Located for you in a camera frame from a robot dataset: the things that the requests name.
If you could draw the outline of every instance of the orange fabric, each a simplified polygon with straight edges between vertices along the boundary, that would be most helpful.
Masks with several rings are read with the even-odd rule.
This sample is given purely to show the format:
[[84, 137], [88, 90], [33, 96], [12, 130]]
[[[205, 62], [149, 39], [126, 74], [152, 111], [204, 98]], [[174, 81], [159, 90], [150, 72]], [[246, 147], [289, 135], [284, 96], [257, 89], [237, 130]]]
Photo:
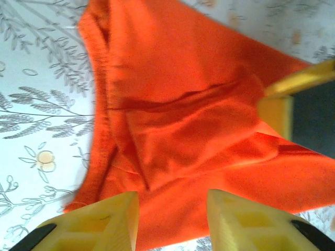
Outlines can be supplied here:
[[208, 235], [218, 188], [289, 212], [335, 202], [335, 163], [279, 138], [263, 90], [306, 63], [176, 1], [91, 0], [80, 21], [96, 80], [87, 177], [66, 211], [135, 190], [137, 250]]

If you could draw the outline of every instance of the orange garment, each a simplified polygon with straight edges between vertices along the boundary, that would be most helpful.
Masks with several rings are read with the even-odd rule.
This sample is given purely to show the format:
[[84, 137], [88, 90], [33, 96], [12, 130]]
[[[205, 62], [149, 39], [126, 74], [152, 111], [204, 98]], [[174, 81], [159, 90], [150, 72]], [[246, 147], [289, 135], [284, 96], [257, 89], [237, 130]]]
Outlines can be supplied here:
[[289, 212], [335, 202], [335, 163], [276, 135], [255, 104], [307, 64], [177, 0], [91, 0], [80, 24], [96, 81], [90, 168], [66, 211], [140, 197], [137, 250], [208, 235], [206, 193]]

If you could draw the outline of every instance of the black rubber pad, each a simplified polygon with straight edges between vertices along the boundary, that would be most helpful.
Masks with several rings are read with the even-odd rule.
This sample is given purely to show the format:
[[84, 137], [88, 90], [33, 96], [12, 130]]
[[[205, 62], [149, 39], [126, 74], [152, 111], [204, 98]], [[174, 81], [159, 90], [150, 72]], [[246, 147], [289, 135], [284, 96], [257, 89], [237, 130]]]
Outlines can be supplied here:
[[31, 251], [37, 246], [57, 225], [50, 223], [30, 232], [25, 238], [10, 249], [10, 251]]
[[302, 221], [293, 220], [291, 224], [301, 232], [320, 251], [334, 251], [335, 242], [316, 227]]

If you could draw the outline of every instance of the yellow plastic part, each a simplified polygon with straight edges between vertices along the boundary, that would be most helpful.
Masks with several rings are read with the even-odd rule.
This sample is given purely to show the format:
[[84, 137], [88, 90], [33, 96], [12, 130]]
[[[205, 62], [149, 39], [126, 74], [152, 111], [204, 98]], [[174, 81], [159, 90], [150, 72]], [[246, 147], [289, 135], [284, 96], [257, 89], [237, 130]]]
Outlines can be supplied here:
[[291, 140], [293, 97], [263, 98], [257, 104], [258, 116], [283, 138]]
[[213, 251], [318, 251], [291, 224], [304, 219], [211, 189], [207, 217]]
[[57, 227], [33, 251], [134, 251], [137, 192], [125, 192], [43, 222]]
[[291, 94], [335, 79], [335, 60], [327, 60], [291, 74], [265, 89], [257, 106], [259, 117], [283, 138], [291, 140], [293, 99]]
[[335, 60], [327, 60], [283, 78], [265, 89], [267, 97], [286, 96], [335, 79]]

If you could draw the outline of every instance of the yellow flower print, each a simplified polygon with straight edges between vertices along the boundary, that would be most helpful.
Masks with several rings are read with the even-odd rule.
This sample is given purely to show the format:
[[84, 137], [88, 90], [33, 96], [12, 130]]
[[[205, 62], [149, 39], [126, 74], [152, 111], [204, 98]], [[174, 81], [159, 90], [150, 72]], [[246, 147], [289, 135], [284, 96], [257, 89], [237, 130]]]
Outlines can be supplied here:
[[[38, 146], [38, 150], [41, 150], [45, 145], [46, 142], [41, 143]], [[40, 151], [36, 154], [36, 152], [30, 147], [24, 146], [24, 148], [32, 158], [20, 157], [19, 159], [23, 162], [31, 163], [32, 165], [30, 166], [30, 168], [37, 167], [37, 171], [41, 179], [44, 182], [49, 183], [49, 180], [45, 173], [51, 173], [56, 169], [54, 154], [50, 151]]]
[[36, 156], [38, 168], [45, 173], [53, 172], [56, 169], [54, 154], [50, 151], [39, 152]]
[[238, 16], [237, 13], [230, 12], [228, 15], [228, 26], [234, 30], [238, 30], [242, 20], [245, 20], [243, 16]]
[[300, 30], [295, 30], [292, 34], [291, 41], [292, 44], [300, 44], [302, 40], [302, 33]]

